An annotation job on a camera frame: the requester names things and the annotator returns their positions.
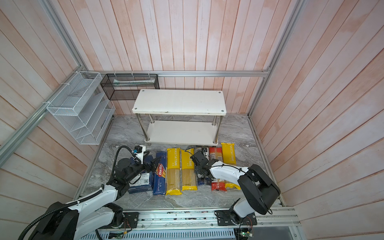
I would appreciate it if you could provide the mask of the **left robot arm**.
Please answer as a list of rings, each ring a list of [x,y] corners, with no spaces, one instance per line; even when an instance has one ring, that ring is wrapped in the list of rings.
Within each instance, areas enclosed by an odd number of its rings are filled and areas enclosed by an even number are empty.
[[[124,196],[140,174],[154,172],[159,162],[160,158],[152,156],[115,160],[105,185],[76,201],[52,204],[23,230],[19,239],[29,231],[31,240],[78,240],[105,226],[132,228],[134,221],[128,221],[115,201]]]

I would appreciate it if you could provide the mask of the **red spaghetti pack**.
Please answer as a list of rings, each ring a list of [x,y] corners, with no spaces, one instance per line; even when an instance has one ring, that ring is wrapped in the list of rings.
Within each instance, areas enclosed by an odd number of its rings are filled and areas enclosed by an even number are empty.
[[[218,160],[218,161],[223,161],[223,154],[222,154],[222,148],[210,148],[210,159]],[[225,181],[221,179],[216,179],[213,178],[211,180],[211,188],[212,191],[224,191],[226,192],[227,189],[225,187]]]

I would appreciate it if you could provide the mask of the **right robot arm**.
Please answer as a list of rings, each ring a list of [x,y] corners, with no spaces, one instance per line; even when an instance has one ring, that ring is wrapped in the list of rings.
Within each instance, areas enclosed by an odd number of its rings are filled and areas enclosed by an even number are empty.
[[[225,180],[241,188],[243,199],[236,200],[228,210],[215,211],[219,226],[241,226],[253,223],[252,216],[272,214],[272,205],[281,194],[277,184],[259,166],[237,167],[219,160],[208,160],[201,151],[191,156],[195,172],[201,177]]]

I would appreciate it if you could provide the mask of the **blue white-label spaghetti pack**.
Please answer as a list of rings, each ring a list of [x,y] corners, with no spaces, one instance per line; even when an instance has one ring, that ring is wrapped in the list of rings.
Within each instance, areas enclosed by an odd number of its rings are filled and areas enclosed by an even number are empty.
[[[198,147],[198,148],[195,148],[195,153],[197,153],[198,151],[201,151],[203,153],[203,155],[205,156],[205,158],[207,160],[210,160],[210,152],[209,152],[209,147]],[[211,179],[210,178],[204,178],[204,177],[201,177],[201,178],[197,178],[197,185],[198,186],[202,186],[202,185],[211,185]]]

